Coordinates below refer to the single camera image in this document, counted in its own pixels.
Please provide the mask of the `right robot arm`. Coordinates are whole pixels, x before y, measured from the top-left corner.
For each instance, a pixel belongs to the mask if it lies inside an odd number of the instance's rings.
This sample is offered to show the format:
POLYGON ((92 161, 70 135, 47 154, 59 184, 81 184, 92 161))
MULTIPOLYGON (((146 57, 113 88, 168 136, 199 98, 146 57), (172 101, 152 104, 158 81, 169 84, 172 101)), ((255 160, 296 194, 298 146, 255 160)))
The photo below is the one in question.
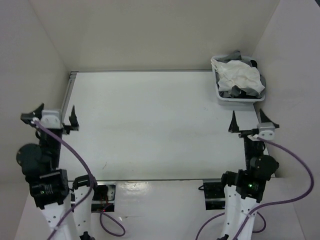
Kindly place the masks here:
POLYGON ((256 128, 241 130, 233 114, 228 131, 243 139, 245 169, 226 171, 221 177, 219 192, 225 196, 225 220, 220 239, 249 240, 256 217, 255 207, 262 202, 266 183, 279 168, 279 163, 264 153, 263 139, 273 140, 280 126, 259 111, 256 128))

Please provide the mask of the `white pleated skirt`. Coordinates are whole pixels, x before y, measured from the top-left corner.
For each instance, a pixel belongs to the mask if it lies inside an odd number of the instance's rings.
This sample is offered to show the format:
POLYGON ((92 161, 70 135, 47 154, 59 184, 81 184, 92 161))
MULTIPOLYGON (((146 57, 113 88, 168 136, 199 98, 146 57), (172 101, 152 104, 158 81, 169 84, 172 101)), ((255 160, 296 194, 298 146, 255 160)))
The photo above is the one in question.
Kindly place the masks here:
POLYGON ((256 67, 240 61, 230 60, 227 63, 211 60, 211 65, 218 73, 218 86, 221 92, 230 92, 233 87, 254 90, 260 94, 265 86, 261 83, 260 72, 256 67))

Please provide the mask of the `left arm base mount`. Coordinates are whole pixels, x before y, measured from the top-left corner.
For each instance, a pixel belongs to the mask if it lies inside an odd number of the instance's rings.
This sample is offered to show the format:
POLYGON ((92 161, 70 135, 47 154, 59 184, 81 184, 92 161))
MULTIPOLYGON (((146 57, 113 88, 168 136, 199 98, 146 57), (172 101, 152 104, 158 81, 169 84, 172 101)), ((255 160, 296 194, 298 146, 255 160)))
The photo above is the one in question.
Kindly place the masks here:
POLYGON ((111 213, 115 211, 115 195, 116 185, 115 184, 102 184, 99 183, 95 188, 92 202, 91 211, 103 211, 111 213))

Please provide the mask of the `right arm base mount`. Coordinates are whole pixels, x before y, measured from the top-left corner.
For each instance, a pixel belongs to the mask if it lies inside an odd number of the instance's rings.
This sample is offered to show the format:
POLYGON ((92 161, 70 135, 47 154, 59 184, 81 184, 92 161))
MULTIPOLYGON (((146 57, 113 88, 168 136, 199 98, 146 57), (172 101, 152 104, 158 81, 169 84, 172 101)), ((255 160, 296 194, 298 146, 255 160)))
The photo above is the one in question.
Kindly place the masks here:
POLYGON ((220 179, 204 179, 198 190, 204 194, 207 211, 225 209, 225 192, 220 179))

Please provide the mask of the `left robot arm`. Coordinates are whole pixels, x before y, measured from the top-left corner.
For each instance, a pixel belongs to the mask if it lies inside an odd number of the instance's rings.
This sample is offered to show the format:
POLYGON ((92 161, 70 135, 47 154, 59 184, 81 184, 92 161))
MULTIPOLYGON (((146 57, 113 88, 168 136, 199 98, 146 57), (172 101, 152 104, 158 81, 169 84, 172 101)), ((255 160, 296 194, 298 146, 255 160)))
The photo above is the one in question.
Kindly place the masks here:
POLYGON ((50 229, 50 240, 92 240, 92 200, 100 188, 83 158, 63 139, 80 126, 73 109, 70 124, 64 124, 62 112, 46 110, 41 104, 20 116, 22 122, 35 129, 38 143, 23 145, 16 154, 30 196, 45 217, 50 229), (61 147, 69 150, 82 164, 86 174, 76 177, 69 185, 67 170, 59 167, 61 147))

